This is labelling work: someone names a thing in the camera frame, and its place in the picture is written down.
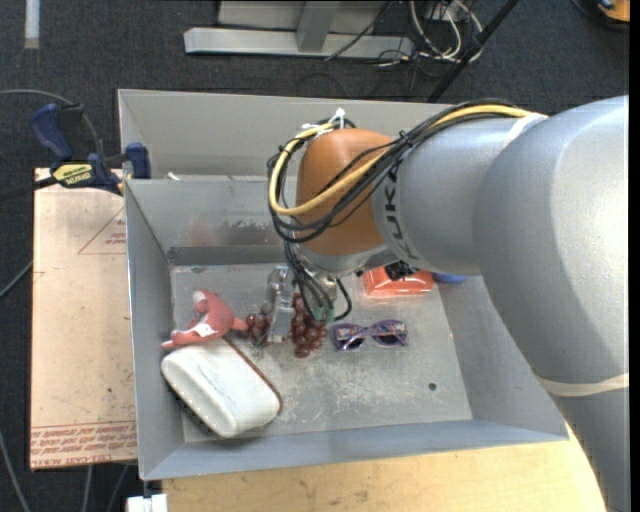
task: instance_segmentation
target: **pink toy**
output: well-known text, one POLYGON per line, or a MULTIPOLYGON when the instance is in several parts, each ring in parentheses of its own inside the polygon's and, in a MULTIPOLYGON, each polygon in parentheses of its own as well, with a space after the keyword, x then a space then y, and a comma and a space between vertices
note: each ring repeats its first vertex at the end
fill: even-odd
POLYGON ((162 344, 162 348, 170 349, 193 343, 204 343, 227 334, 231 329, 246 331, 249 326, 244 320, 236 318, 220 297, 216 294, 199 290, 193 294, 193 309, 196 318, 186 330, 171 332, 171 340, 162 344))

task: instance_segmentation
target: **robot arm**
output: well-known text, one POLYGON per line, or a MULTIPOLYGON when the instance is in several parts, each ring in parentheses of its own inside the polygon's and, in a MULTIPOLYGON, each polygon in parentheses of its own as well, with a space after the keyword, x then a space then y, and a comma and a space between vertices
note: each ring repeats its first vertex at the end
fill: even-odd
POLYGON ((628 104, 545 118, 472 103, 396 140, 334 129, 302 159, 296 206, 270 196, 294 263, 329 297, 341 275, 397 260, 482 275, 613 510, 630 509, 628 104))

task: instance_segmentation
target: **blue clamp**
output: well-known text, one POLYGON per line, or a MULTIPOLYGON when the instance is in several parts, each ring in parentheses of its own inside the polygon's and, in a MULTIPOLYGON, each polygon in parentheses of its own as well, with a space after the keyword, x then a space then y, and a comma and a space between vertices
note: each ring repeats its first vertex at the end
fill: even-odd
POLYGON ((73 156, 73 150, 58 125, 58 105, 49 103, 39 109, 29 119, 29 125, 40 144, 53 151, 58 160, 69 160, 73 156))
POLYGON ((127 146, 124 153, 131 162, 134 178, 151 178, 151 164, 149 163, 147 148, 139 142, 132 142, 127 146))
MULTIPOLYGON (((74 113, 81 116, 82 109, 82 106, 75 107, 74 113)), ((40 108, 31 116, 29 124, 40 144, 51 149, 57 157, 56 163, 50 169, 51 176, 55 180, 52 183, 57 181, 67 188, 99 188, 120 195, 122 180, 111 172, 111 167, 116 164, 121 165, 127 160, 133 167, 134 178, 151 178, 149 154, 139 142, 129 144, 123 154, 115 157, 103 160, 97 153, 90 153, 85 162, 71 161, 74 151, 60 128, 58 106, 55 103, 49 103, 40 108)))

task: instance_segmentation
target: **sunglasses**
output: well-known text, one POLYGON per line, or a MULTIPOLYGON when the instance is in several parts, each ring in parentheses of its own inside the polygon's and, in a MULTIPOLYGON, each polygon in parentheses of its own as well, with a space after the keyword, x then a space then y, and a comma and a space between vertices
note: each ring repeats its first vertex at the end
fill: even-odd
POLYGON ((336 324, 329 329, 333 344, 340 350, 357 350, 365 338, 372 337, 384 347, 407 344, 407 326, 399 320, 382 320, 369 327, 356 324, 336 324))

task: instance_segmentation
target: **metal stand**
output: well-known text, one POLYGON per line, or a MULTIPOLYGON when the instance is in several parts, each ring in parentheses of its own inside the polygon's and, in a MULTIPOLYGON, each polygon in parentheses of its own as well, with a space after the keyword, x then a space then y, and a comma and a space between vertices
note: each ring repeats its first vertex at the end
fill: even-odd
MULTIPOLYGON (((356 34, 329 33, 331 24, 340 11, 340 3, 305 2, 295 31, 193 28, 184 34, 185 51, 188 54, 330 57, 358 37, 356 34)), ((363 35, 339 56, 375 59, 390 48, 410 53, 412 47, 413 44, 407 38, 363 35)))

